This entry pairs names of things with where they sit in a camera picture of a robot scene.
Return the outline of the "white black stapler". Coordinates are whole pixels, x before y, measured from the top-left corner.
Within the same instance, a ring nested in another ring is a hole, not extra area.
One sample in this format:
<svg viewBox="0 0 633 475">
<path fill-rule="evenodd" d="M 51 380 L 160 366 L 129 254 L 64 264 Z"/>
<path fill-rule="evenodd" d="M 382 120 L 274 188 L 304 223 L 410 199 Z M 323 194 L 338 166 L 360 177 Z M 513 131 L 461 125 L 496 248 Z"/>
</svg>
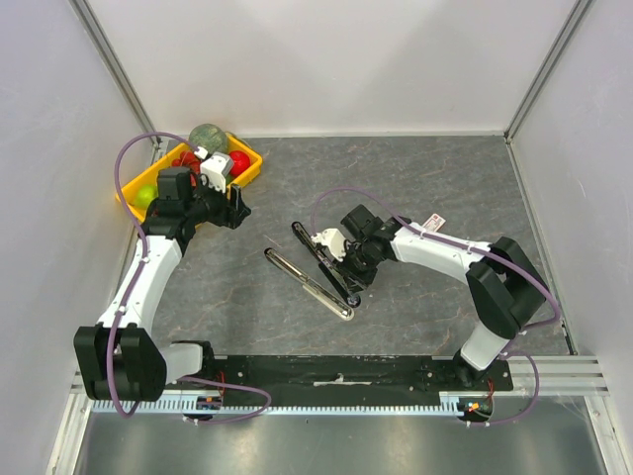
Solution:
<svg viewBox="0 0 633 475">
<path fill-rule="evenodd" d="M 354 318 L 354 310 L 348 304 L 318 284 L 308 273 L 303 271 L 277 250 L 272 247 L 267 247 L 263 253 L 270 263 L 299 282 L 306 292 L 317 299 L 343 321 L 349 322 Z"/>
</svg>

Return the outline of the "red white staple box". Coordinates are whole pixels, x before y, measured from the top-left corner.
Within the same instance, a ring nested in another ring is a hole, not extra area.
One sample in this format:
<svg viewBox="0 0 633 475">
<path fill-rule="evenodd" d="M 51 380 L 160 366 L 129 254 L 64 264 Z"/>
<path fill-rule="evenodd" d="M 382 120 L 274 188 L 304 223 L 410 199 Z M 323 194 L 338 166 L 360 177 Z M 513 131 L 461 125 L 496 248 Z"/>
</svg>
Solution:
<svg viewBox="0 0 633 475">
<path fill-rule="evenodd" d="M 446 223 L 446 220 L 438 214 L 431 215 L 423 224 L 423 227 L 430 232 L 438 232 Z"/>
</svg>

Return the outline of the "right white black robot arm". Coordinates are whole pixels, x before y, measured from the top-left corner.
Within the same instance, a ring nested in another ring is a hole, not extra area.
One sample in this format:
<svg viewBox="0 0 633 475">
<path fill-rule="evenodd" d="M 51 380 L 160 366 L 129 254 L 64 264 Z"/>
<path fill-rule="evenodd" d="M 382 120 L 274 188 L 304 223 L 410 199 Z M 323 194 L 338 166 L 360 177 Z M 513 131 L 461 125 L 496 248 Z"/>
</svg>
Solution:
<svg viewBox="0 0 633 475">
<path fill-rule="evenodd" d="M 436 233 L 400 217 L 386 221 L 359 205 L 326 241 L 341 274 L 369 286 L 380 263 L 415 264 L 468 287 L 479 322 L 453 357 L 453 377 L 462 388 L 478 388 L 489 369 L 530 320 L 553 301 L 543 278 L 520 245 L 509 237 L 493 243 Z"/>
</svg>

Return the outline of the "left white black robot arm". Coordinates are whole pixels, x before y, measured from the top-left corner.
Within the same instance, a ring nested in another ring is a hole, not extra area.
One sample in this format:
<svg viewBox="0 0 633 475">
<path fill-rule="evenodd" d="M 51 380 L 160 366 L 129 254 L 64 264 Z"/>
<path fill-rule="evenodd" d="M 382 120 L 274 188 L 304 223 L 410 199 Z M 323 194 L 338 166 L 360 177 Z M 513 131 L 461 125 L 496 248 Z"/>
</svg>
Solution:
<svg viewBox="0 0 633 475">
<path fill-rule="evenodd" d="M 208 343 L 184 340 L 158 348 L 150 333 L 166 284 L 197 227 L 210 223 L 234 230 L 251 213 L 239 185 L 221 191 L 217 182 L 209 172 L 185 167 L 158 173 L 158 195 L 146 210 L 122 286 L 98 323 L 79 328 L 73 339 L 90 399 L 154 402 L 181 377 L 196 389 L 216 381 Z"/>
</svg>

